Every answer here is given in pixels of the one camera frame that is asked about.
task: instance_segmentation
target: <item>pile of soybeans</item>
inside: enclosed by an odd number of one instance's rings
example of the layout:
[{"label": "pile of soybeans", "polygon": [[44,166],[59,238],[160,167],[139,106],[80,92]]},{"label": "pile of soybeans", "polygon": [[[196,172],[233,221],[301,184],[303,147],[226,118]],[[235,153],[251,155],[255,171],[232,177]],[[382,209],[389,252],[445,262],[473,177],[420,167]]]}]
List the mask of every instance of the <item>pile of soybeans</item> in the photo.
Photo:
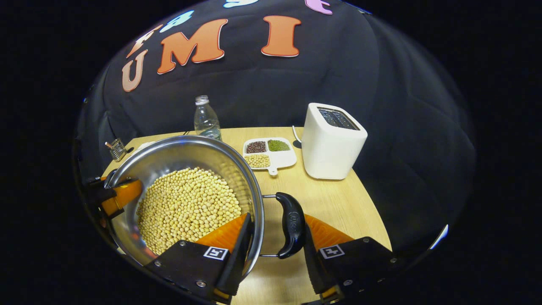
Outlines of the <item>pile of soybeans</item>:
[{"label": "pile of soybeans", "polygon": [[239,217],[241,208],[224,179],[196,167],[156,179],[136,213],[143,240],[160,255],[181,239],[195,242]]}]

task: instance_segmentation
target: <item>bottle cap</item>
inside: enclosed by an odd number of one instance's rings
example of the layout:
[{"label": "bottle cap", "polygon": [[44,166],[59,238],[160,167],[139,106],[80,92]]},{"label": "bottle cap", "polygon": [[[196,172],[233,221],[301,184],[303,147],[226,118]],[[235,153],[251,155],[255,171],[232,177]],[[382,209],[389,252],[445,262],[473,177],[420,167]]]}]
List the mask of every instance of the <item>bottle cap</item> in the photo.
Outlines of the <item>bottle cap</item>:
[{"label": "bottle cap", "polygon": [[207,96],[199,96],[196,98],[196,105],[205,105],[209,102],[209,98]]}]

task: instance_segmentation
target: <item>black pot handle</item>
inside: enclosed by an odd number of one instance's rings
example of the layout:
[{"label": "black pot handle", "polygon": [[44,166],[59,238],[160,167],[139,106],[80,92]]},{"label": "black pot handle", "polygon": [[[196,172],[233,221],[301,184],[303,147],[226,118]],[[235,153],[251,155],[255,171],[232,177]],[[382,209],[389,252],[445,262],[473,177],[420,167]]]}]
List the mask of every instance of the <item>black pot handle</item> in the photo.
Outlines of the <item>black pot handle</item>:
[{"label": "black pot handle", "polygon": [[299,202],[291,195],[277,192],[275,195],[264,195],[264,198],[276,198],[282,205],[282,231],[284,247],[276,255],[267,257],[287,258],[296,254],[305,244],[305,215]]}]

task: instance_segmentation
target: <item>black background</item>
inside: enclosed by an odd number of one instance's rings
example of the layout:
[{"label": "black background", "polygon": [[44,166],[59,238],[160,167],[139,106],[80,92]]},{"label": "black background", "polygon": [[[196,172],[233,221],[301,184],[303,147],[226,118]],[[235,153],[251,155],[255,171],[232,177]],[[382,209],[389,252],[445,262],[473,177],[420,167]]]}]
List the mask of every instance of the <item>black background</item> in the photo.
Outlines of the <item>black background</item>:
[{"label": "black background", "polygon": [[[5,120],[15,137],[4,280],[9,304],[185,303],[101,240],[81,207],[69,154],[76,117],[104,64],[157,20],[196,1],[4,5]],[[459,304],[540,299],[529,199],[540,142],[540,7],[512,2],[355,1],[427,47],[471,107],[478,142],[474,193],[438,250],[355,303]]]}]

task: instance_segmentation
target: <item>stainless steel pot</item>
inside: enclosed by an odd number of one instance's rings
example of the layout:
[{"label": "stainless steel pot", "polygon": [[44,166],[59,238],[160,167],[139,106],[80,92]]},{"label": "stainless steel pot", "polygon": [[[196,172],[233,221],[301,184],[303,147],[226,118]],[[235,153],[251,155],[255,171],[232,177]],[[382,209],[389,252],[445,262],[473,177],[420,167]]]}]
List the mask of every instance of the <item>stainless steel pot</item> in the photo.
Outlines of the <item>stainless steel pot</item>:
[{"label": "stainless steel pot", "polygon": [[[286,241],[276,255],[261,256],[287,258],[303,247],[305,217],[299,203],[284,193],[262,196],[256,177],[244,158],[229,145],[214,139],[177,136],[154,142],[128,158],[107,178],[105,188],[112,188],[127,179],[139,179],[143,195],[157,178],[187,167],[212,170],[222,176],[235,191],[242,213],[250,212],[254,226],[242,278],[249,274],[260,256],[264,229],[263,198],[276,198],[282,204]],[[109,228],[122,251],[144,266],[157,256],[147,248],[138,229],[136,210],[140,198],[126,205],[124,213],[110,219]]]}]

